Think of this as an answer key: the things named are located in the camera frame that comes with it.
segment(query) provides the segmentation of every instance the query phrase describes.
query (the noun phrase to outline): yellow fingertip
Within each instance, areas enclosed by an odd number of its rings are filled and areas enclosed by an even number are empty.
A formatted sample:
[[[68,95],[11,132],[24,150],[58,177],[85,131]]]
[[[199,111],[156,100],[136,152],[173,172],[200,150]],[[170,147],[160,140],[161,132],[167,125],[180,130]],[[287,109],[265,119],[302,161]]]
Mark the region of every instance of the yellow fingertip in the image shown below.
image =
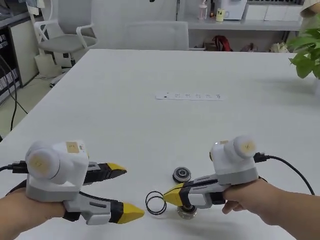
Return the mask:
[[[142,218],[145,215],[145,211],[141,210],[140,208],[132,205],[131,203],[123,203],[123,214],[118,224],[126,224],[136,219]]]
[[[107,165],[109,166],[109,168],[111,170],[123,170],[123,171],[127,171],[123,166],[120,166],[118,164],[115,163],[107,163]]]
[[[178,207],[182,206],[183,204],[182,204],[182,201],[181,201],[181,198],[179,195],[180,190],[181,190],[181,188],[178,188],[178,189],[174,188],[173,190],[168,191],[167,193],[165,193],[163,195],[163,199],[166,202],[173,204],[175,206],[178,206]]]
[[[173,188],[171,188],[169,191],[167,191],[164,195],[166,195],[167,193],[171,192],[172,190],[181,189],[183,186],[184,186],[183,182],[179,183],[179,184],[175,185]]]

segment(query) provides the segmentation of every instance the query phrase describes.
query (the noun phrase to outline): human hand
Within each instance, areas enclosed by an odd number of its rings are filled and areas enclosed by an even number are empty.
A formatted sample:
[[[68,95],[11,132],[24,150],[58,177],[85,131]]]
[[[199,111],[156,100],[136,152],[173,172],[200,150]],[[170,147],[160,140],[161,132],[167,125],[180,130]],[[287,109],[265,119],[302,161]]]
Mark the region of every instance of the human hand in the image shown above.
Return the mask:
[[[38,202],[26,196],[25,188],[18,189],[0,199],[0,222],[7,230],[4,239],[15,239],[49,219],[61,218],[65,211],[61,202]]]
[[[257,214],[266,224],[276,225],[280,201],[285,191],[262,179],[228,188],[223,193],[227,200],[222,212],[248,210]]]

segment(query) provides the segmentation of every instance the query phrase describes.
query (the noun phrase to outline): chair backrest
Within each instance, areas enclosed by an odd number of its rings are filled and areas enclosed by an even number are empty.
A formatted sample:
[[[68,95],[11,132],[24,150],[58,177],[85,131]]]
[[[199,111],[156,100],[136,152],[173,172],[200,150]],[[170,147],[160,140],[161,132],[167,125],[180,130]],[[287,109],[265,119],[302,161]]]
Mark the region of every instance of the chair backrest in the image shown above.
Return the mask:
[[[189,50],[188,23],[183,21],[142,21],[126,25],[126,49]]]
[[[92,0],[58,0],[58,23],[64,34],[77,34],[77,27],[92,23]],[[94,37],[93,31],[84,29],[84,36]]]

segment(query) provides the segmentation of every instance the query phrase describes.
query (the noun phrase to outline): mug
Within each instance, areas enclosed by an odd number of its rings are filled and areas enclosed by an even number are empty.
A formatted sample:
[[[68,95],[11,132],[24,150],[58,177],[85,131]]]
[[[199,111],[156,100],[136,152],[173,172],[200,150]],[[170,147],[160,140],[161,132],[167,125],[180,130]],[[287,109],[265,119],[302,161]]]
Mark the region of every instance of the mug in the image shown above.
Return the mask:
[[[218,8],[216,11],[216,21],[223,22],[225,18],[229,17],[229,12],[224,10],[223,8]]]

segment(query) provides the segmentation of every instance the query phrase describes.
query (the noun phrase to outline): black o-ring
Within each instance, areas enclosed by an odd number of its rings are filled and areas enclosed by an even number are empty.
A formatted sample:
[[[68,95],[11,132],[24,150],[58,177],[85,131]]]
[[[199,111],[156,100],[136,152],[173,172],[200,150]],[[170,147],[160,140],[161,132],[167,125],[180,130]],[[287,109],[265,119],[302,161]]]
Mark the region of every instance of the black o-ring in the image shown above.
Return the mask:
[[[150,196],[150,194],[159,194],[161,196],[152,196],[148,199],[148,197]],[[149,208],[148,204],[149,202],[152,200],[152,199],[162,199],[163,200],[163,207],[161,208],[161,210],[159,211],[153,211]],[[165,201],[164,199],[164,195],[159,192],[159,191],[151,191],[148,193],[148,195],[145,197],[145,206],[146,206],[146,209],[149,213],[151,213],[152,215],[161,215],[163,214],[166,210],[167,210],[167,202]]]

